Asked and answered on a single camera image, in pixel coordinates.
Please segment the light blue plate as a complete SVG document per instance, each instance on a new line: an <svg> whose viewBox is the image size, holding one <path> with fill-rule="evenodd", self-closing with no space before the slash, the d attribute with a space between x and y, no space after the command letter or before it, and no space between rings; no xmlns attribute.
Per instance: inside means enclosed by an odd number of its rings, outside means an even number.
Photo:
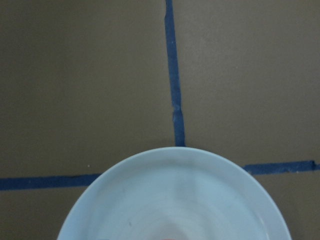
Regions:
<svg viewBox="0 0 320 240"><path fill-rule="evenodd" d="M214 153L165 147L101 174L66 217L60 240L289 240L268 192Z"/></svg>

